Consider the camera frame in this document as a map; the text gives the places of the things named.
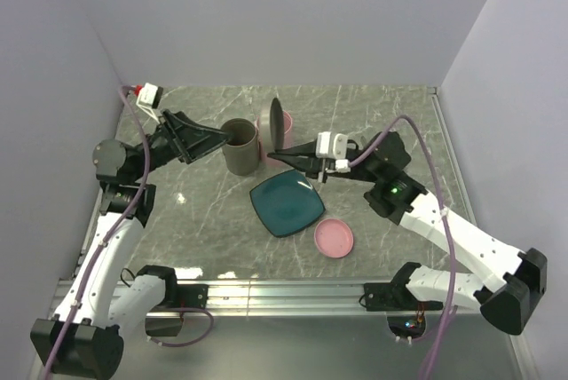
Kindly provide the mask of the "metal serving tongs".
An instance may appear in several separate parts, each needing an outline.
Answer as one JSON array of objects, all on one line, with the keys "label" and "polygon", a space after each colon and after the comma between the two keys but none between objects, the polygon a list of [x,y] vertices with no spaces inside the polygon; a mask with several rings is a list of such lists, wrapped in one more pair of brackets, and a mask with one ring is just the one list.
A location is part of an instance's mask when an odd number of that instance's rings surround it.
[{"label": "metal serving tongs", "polygon": [[360,137],[361,149],[364,150],[367,147],[367,139],[364,136]]}]

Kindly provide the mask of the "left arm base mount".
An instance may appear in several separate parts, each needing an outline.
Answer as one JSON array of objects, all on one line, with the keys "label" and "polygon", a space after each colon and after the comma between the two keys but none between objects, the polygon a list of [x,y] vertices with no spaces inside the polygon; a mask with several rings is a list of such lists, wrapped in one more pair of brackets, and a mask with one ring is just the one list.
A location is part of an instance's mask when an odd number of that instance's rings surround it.
[{"label": "left arm base mount", "polygon": [[153,308],[145,318],[145,331],[151,338],[177,337],[186,324],[188,314],[174,308],[199,308],[204,310],[208,301],[209,286],[204,283],[177,286],[172,300]]}]

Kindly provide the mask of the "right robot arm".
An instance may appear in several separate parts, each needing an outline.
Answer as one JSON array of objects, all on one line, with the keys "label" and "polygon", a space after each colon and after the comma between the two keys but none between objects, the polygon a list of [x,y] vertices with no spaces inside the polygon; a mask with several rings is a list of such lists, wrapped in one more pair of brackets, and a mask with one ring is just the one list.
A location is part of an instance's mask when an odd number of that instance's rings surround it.
[{"label": "right robot arm", "polygon": [[480,311],[499,331],[520,335],[547,290],[548,259],[538,249],[521,250],[499,241],[446,207],[405,168],[411,157],[395,131],[380,132],[358,146],[340,133],[321,132],[309,143],[276,149],[269,158],[309,178],[345,178],[372,184],[364,194],[372,211],[442,249],[450,264],[440,271],[406,263],[391,290],[404,309],[418,302],[440,302]]}]

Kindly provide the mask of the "pink cylindrical container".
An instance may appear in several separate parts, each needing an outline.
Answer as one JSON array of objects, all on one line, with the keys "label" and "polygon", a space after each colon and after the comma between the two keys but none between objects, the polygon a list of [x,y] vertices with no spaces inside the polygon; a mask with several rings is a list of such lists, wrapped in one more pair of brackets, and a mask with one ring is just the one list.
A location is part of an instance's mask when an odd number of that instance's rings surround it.
[{"label": "pink cylindrical container", "polygon": [[[283,120],[284,120],[284,139],[283,139],[283,148],[290,148],[294,145],[293,143],[293,119],[291,115],[287,112],[283,112]],[[272,158],[268,158],[266,156],[266,152],[263,148],[263,143],[261,136],[258,136],[258,145],[259,145],[259,154],[260,154],[260,161],[266,166],[269,167],[280,167],[286,166],[285,163],[280,162],[278,160],[273,160]]]}]

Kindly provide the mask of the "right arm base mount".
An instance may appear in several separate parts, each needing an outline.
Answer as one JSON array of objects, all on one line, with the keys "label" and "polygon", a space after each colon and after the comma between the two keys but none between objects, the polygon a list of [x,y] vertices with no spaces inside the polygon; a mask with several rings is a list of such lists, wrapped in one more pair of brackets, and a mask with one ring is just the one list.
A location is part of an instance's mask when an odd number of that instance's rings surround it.
[{"label": "right arm base mount", "polygon": [[438,301],[419,301],[404,285],[391,282],[368,282],[363,285],[359,305],[370,313],[386,313],[387,327],[396,341],[411,344],[424,338],[428,323],[426,312],[441,311]]}]

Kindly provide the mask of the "grey cylindrical container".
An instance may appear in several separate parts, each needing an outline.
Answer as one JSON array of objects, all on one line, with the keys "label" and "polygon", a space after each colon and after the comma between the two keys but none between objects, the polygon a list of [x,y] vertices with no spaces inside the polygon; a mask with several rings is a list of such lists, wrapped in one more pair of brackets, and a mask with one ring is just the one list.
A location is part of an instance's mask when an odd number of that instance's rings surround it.
[{"label": "grey cylindrical container", "polygon": [[236,176],[252,174],[260,163],[256,126],[249,120],[234,118],[225,122],[221,130],[229,135],[222,147],[227,169]]}]

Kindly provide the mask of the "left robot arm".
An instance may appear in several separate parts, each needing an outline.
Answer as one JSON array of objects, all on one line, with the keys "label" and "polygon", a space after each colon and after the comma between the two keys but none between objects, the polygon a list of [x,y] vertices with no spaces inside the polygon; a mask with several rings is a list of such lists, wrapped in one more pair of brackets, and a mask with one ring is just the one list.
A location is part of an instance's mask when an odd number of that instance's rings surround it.
[{"label": "left robot arm", "polygon": [[120,296],[114,291],[131,252],[138,245],[154,207],[150,172],[179,160],[195,162],[225,145],[228,133],[162,111],[153,133],[132,146],[106,139],[92,161],[102,199],[95,236],[79,273],[53,315],[35,321],[32,344],[54,374],[109,379],[122,360],[124,342],[153,309],[184,311],[174,269],[147,265]]}]

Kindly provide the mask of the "grey round lid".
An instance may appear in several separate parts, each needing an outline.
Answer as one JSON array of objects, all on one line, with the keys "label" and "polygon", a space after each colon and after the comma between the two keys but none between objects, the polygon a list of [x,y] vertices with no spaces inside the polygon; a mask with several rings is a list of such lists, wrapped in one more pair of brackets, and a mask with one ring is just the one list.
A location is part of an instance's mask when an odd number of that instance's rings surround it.
[{"label": "grey round lid", "polygon": [[272,151],[281,150],[284,145],[285,124],[284,111],[278,98],[273,98],[270,103],[269,132]]}]

